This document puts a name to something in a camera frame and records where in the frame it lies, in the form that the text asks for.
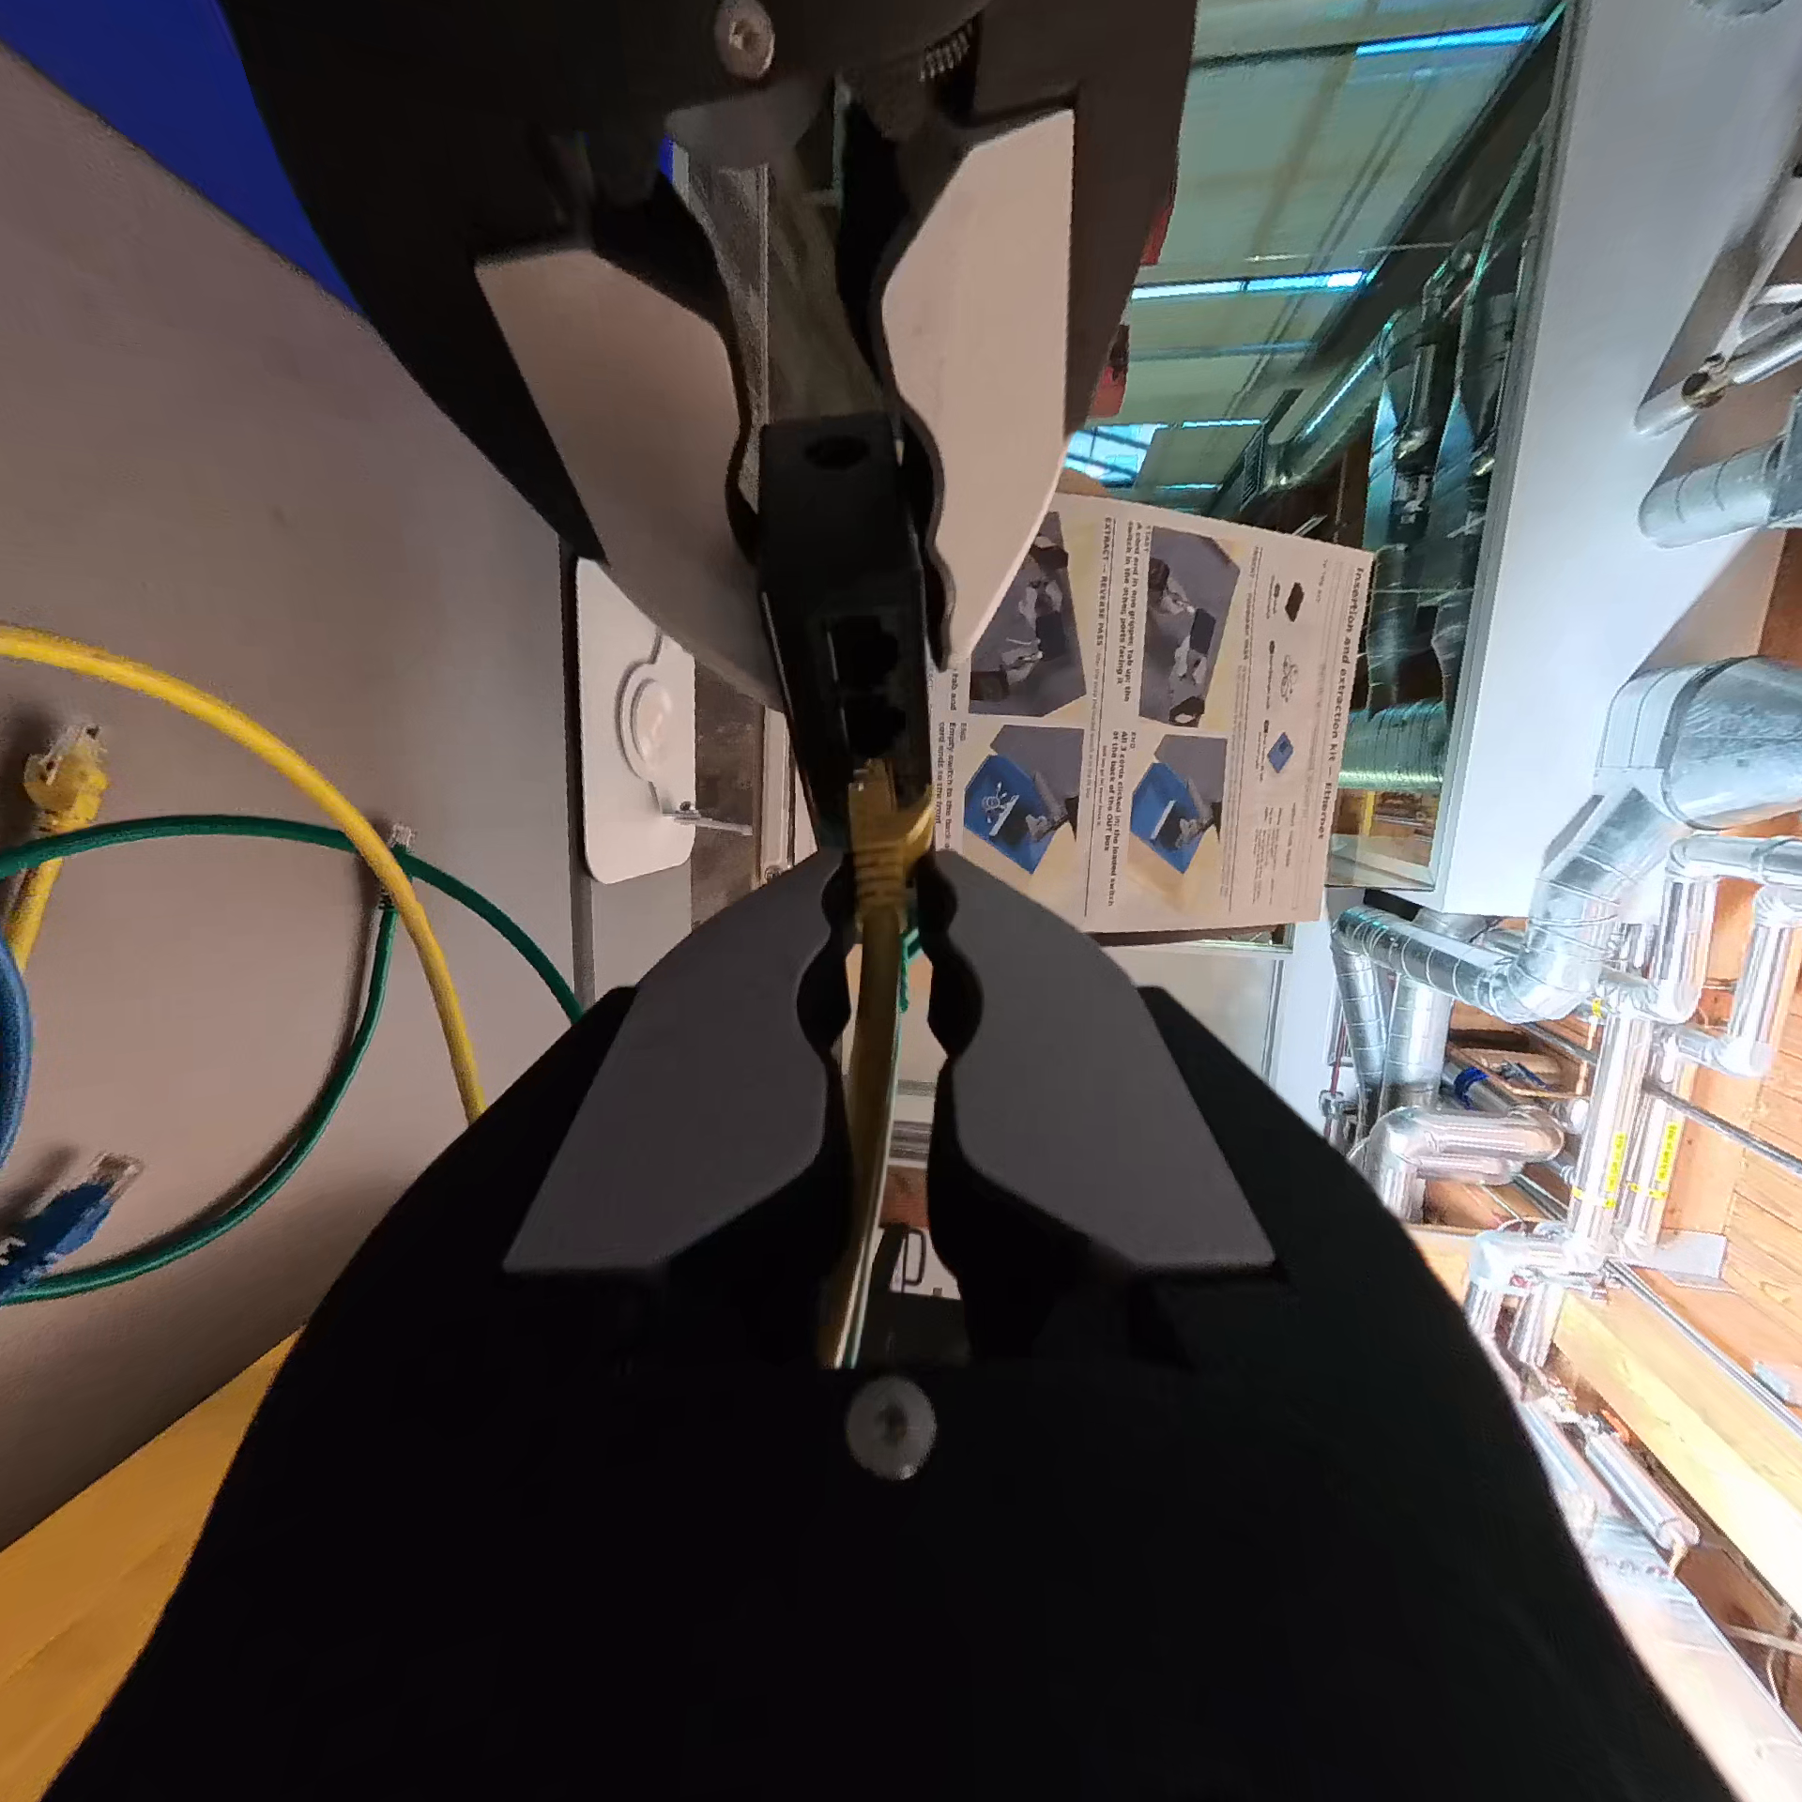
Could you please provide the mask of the blue plastic bin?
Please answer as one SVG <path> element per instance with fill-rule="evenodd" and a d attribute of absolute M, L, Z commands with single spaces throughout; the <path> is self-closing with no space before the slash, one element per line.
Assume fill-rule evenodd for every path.
<path fill-rule="evenodd" d="M 5 3 L 3 41 L 157 166 L 359 312 L 278 161 L 217 3 Z"/>

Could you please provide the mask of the white stand base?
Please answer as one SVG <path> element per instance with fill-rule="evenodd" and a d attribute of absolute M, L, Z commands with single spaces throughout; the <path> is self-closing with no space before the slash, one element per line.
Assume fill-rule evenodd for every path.
<path fill-rule="evenodd" d="M 601 886 L 689 863 L 698 838 L 749 821 L 699 804 L 696 662 L 594 560 L 573 566 L 581 860 Z"/>

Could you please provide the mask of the printed instruction poster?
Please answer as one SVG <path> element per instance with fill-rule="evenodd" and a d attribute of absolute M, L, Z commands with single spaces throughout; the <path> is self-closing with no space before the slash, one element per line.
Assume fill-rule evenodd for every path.
<path fill-rule="evenodd" d="M 1101 940 L 1317 919 L 1376 555 L 1057 492 L 932 692 L 935 848 Z"/>

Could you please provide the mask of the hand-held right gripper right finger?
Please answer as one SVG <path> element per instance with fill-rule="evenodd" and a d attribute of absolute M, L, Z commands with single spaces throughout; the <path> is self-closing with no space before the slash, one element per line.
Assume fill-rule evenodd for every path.
<path fill-rule="evenodd" d="M 1276 1250 L 1116 960 L 954 851 L 918 872 L 932 1034 L 932 1241 L 973 1362 L 1074 1317 L 1129 1335 L 1160 1288 L 1259 1289 Z"/>

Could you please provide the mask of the silver pipe cluster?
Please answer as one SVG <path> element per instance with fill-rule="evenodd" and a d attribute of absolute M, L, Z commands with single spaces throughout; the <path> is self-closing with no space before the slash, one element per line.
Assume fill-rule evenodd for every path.
<path fill-rule="evenodd" d="M 1678 555 L 1798 525 L 1798 398 L 1767 443 L 1658 480 L 1637 497 L 1632 551 L 1601 563 L 1593 539 L 1613 497 L 1584 465 L 1546 492 L 1518 497 L 1517 465 L 1501 484 L 1505 406 L 1520 389 L 1513 364 L 1539 258 L 1544 151 L 1524 151 L 1486 225 L 1459 244 L 1472 253 L 1461 287 L 1445 262 L 1418 308 L 1413 390 L 1394 415 L 1392 516 L 1452 523 L 1461 500 L 1464 584 L 1436 599 L 1430 651 L 1438 707 L 1399 707 L 1391 677 L 1400 651 L 1389 614 L 1367 642 L 1367 710 L 1345 750 L 1381 758 L 1367 787 L 1406 789 L 1389 741 L 1402 729 L 1448 731 L 1436 747 L 1440 795 L 1452 771 L 1452 821 L 1515 821 L 1525 792 L 1513 760 L 1499 789 L 1475 782 L 1481 696 L 1495 685 L 1495 626 L 1472 642 L 1472 609 L 1501 605 L 1509 545 L 1534 522 L 1555 534 L 1542 568 L 1544 617 L 1524 640 L 1527 678 L 1509 713 L 1517 755 L 1530 729 L 1555 728 L 1566 703 L 1587 708 L 1577 752 L 1593 752 L 1592 782 L 1542 856 L 1524 924 L 1505 932 L 1486 909 L 1399 916 L 1357 906 L 1333 928 L 1343 1022 L 1354 1037 L 1367 1131 L 1354 1163 L 1383 1206 L 1415 1222 L 1430 1180 L 1513 1183 L 1558 1160 L 1560 1123 L 1532 1094 L 1511 1111 L 1436 1102 L 1438 1058 L 1461 1005 L 1515 1028 L 1597 1011 L 1602 1023 L 1562 1224 L 1490 1230 L 1472 1254 L 1464 1311 L 1499 1370 L 1541 1370 L 1563 1299 L 1606 1283 L 1611 1264 L 1661 1250 L 1665 1189 L 1646 1156 L 1672 1143 L 1675 1102 L 1649 1077 L 1665 1065 L 1763 1075 L 1780 1025 L 1780 984 L 1798 936 L 1798 845 L 1773 851 L 1733 841 L 1727 827 L 1798 809 L 1798 669 L 1763 656 L 1643 664 L 1637 638 L 1651 555 Z"/>

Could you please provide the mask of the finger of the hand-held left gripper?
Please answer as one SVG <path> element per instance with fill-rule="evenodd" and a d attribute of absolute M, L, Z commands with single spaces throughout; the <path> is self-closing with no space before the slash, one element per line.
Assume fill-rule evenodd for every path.
<path fill-rule="evenodd" d="M 932 654 L 965 662 L 1037 534 L 1070 437 L 1074 105 L 959 125 L 932 101 L 882 121 L 847 97 L 842 249 L 904 425 Z"/>
<path fill-rule="evenodd" d="M 496 255 L 477 281 L 618 591 L 776 708 L 755 555 L 733 525 L 750 415 L 721 285 L 681 300 L 592 247 Z"/>

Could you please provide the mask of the black ethernet switch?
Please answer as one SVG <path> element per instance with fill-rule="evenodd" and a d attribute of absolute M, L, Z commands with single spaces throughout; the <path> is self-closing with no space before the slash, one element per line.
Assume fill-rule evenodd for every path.
<path fill-rule="evenodd" d="M 932 789 L 926 587 L 890 419 L 757 435 L 757 599 L 817 845 L 850 848 L 850 787 L 879 760 Z"/>

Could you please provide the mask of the yellow plastic bin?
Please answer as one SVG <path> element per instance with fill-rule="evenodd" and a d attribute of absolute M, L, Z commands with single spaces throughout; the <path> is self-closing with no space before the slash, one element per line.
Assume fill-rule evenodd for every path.
<path fill-rule="evenodd" d="M 289 1336 L 3 1556 L 3 1798 L 42 1798 L 144 1651 Z"/>

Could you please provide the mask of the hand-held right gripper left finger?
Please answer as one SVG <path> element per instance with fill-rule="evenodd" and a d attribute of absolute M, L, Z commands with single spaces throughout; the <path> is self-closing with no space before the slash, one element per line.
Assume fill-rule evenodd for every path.
<path fill-rule="evenodd" d="M 759 1353 L 820 1362 L 850 1248 L 847 932 L 847 858 L 823 849 L 668 952 L 501 1271 L 724 1315 Z"/>

